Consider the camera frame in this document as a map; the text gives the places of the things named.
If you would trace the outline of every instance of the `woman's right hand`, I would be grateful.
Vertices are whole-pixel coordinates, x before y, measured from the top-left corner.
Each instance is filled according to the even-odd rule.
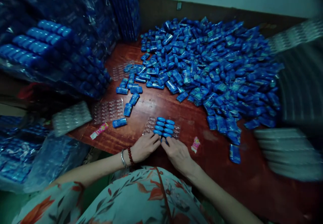
[[[168,145],[163,137],[161,146],[168,155],[173,166],[185,177],[192,174],[198,166],[189,155],[187,146],[175,138],[167,137]]]

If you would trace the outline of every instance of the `blue pill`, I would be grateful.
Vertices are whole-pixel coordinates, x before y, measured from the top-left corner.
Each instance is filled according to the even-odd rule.
[[[157,120],[159,120],[161,122],[165,122],[166,121],[163,117],[157,117]]]
[[[171,135],[174,133],[171,129],[168,129],[168,128],[165,128],[164,132],[171,134]]]
[[[175,122],[174,122],[174,121],[172,121],[172,120],[166,120],[166,122],[167,122],[168,124],[171,124],[171,125],[174,125],[174,124],[175,124]]]
[[[156,122],[156,124],[157,124],[157,125],[159,125],[159,126],[164,126],[164,125],[165,125],[165,124],[164,124],[163,122],[161,122],[161,121],[157,121],[157,122]]]
[[[164,128],[163,128],[163,127],[161,127],[161,126],[155,126],[155,129],[156,129],[156,130],[159,130],[159,131],[164,131]]]
[[[163,134],[163,137],[172,137],[170,134],[168,134],[168,133],[166,133],[166,132],[164,132],[164,134]]]
[[[155,134],[158,134],[158,135],[163,135],[163,134],[162,134],[162,132],[161,132],[161,131],[159,131],[159,130],[154,130],[153,132],[154,132]]]
[[[168,129],[174,130],[174,126],[173,125],[166,124],[165,127],[168,128]]]

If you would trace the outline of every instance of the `empty blister pack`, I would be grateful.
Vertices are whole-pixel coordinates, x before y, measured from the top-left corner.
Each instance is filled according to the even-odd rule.
[[[156,124],[157,121],[160,122],[159,119],[156,119],[153,116],[149,116],[148,117],[148,120],[146,122],[146,125],[145,125],[144,132],[142,134],[144,135],[146,133],[150,133],[150,132],[154,131],[155,129],[157,129],[156,126],[157,127],[159,126],[159,125]],[[173,131],[172,137],[174,137],[175,139],[178,139],[179,138],[179,133],[180,133],[181,127],[179,125],[176,125],[176,124],[173,125],[173,127],[174,127],[174,129],[172,129],[172,131]]]
[[[55,136],[65,135],[90,120],[92,120],[91,113],[84,101],[64,109],[52,117]]]
[[[123,100],[98,102],[92,107],[93,125],[123,118]]]
[[[119,65],[118,67],[112,68],[112,78],[114,81],[118,81],[124,77],[129,76],[129,72],[124,72],[124,69],[128,64],[134,64],[134,63],[133,62],[125,62],[125,63]]]

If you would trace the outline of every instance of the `pink label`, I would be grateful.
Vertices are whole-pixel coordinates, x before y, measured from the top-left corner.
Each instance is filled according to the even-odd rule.
[[[96,130],[90,135],[91,139],[92,140],[95,139],[98,135],[100,135],[103,131],[105,131],[105,129],[108,128],[108,126],[109,125],[107,123],[102,124],[98,130]]]

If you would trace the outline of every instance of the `floral print fabric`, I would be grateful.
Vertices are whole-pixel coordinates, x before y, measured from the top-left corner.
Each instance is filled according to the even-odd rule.
[[[82,213],[81,183],[30,200],[13,223],[207,223],[191,188],[165,169],[144,167],[109,184]]]

